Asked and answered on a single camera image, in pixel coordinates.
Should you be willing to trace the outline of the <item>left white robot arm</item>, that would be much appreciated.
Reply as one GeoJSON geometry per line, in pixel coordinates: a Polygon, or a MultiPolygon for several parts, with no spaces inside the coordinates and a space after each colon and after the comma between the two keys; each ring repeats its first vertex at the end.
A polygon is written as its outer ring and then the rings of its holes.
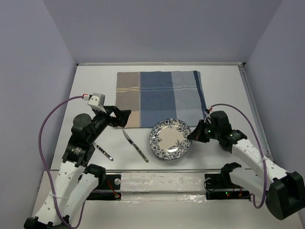
{"type": "Polygon", "coordinates": [[[131,110],[116,106],[96,107],[95,117],[79,114],[73,120],[72,135],[62,157],[60,169],[51,191],[34,217],[26,219],[26,229],[54,229],[59,225],[71,227],[78,210],[83,210],[87,197],[105,184],[105,168],[89,163],[94,142],[108,127],[125,127],[131,110]]]}

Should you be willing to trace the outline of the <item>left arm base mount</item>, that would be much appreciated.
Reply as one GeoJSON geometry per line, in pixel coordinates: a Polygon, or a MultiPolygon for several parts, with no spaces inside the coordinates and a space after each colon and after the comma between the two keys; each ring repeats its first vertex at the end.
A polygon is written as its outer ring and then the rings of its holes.
{"type": "Polygon", "coordinates": [[[106,180],[89,194],[86,200],[120,201],[121,173],[106,173],[106,180]]]}

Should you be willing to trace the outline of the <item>blue floral ceramic plate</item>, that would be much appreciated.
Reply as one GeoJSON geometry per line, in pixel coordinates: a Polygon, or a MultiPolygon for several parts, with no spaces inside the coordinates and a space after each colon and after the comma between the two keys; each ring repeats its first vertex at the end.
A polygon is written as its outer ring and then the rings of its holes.
{"type": "Polygon", "coordinates": [[[158,122],[149,135],[149,145],[152,152],[162,160],[175,160],[183,157],[191,147],[187,139],[191,133],[189,126],[174,118],[158,122]]]}

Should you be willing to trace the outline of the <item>steel table knife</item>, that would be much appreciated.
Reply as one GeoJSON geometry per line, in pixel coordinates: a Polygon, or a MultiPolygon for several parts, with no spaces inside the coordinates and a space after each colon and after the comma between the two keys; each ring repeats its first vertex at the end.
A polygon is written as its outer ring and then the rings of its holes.
{"type": "Polygon", "coordinates": [[[122,130],[123,135],[127,139],[127,141],[136,149],[136,151],[140,154],[140,156],[143,158],[143,160],[148,163],[148,158],[144,155],[144,153],[140,150],[140,148],[133,142],[133,140],[129,137],[129,135],[125,132],[125,130],[122,130]]]}

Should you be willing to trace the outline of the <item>blue beige checked cloth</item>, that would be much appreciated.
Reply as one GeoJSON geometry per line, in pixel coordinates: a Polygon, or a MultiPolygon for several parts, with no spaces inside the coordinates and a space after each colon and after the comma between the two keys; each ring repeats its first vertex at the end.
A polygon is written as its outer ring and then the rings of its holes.
{"type": "Polygon", "coordinates": [[[170,118],[195,127],[206,109],[200,72],[118,72],[116,106],[131,110],[126,128],[152,128],[170,118]]]}

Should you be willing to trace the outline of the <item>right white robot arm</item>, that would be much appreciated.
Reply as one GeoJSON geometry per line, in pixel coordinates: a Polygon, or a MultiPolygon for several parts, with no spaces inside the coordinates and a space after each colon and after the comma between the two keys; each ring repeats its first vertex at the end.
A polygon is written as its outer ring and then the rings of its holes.
{"type": "Polygon", "coordinates": [[[305,184],[299,173],[290,173],[267,158],[262,149],[256,148],[244,133],[232,129],[224,111],[212,112],[210,119],[210,122],[200,120],[187,138],[203,143],[215,139],[224,151],[250,168],[250,171],[245,171],[240,164],[228,164],[230,169],[219,175],[224,187],[234,184],[247,189],[253,199],[259,198],[260,205],[265,204],[279,220],[305,207],[305,184]]]}

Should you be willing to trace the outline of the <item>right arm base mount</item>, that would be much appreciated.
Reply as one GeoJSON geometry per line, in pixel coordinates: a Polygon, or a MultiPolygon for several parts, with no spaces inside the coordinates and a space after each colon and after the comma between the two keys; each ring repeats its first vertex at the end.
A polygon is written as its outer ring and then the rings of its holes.
{"type": "Polygon", "coordinates": [[[233,184],[230,179],[230,173],[241,165],[233,162],[225,164],[219,173],[210,173],[204,175],[203,187],[206,190],[207,200],[230,200],[230,199],[248,199],[251,200],[250,192],[244,190],[241,186],[233,184]]]}

